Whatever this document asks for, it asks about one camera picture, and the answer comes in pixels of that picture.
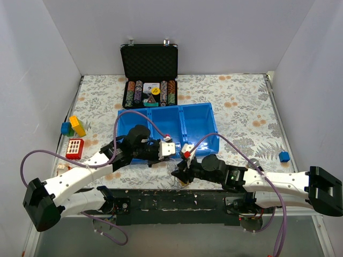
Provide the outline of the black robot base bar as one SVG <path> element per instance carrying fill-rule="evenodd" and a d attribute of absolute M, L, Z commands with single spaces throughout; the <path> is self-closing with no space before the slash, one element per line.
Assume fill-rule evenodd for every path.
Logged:
<path fill-rule="evenodd" d="M 111 189 L 119 200 L 115 221 L 119 226 L 147 224 L 224 224 L 239 226 L 237 214 L 227 207 L 243 193 L 224 190 Z"/>

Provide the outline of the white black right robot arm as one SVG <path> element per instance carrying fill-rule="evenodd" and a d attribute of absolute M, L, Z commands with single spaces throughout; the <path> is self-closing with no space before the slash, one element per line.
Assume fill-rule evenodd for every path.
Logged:
<path fill-rule="evenodd" d="M 232 204 L 239 213 L 292 206 L 342 216 L 342 182 L 321 167 L 311 166 L 309 171 L 297 173 L 264 172 L 228 165 L 211 154 L 201 162 L 182 160 L 171 174 L 185 184 L 197 178 L 220 184 L 231 193 L 250 194 Z"/>

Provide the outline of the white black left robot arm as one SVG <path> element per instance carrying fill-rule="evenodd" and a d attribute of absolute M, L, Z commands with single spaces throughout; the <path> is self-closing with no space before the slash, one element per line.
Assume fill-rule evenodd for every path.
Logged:
<path fill-rule="evenodd" d="M 172 138 L 151 139 L 151 131 L 144 125 L 136 125 L 127 135 L 116 137 L 85 163 L 54 178 L 41 181 L 38 178 L 26 185 L 23 206 L 38 232 L 46 231 L 61 218 L 84 210 L 97 210 L 109 214 L 115 207 L 114 197 L 105 187 L 81 189 L 93 181 L 109 175 L 139 159 L 148 165 L 167 161 L 175 155 Z"/>

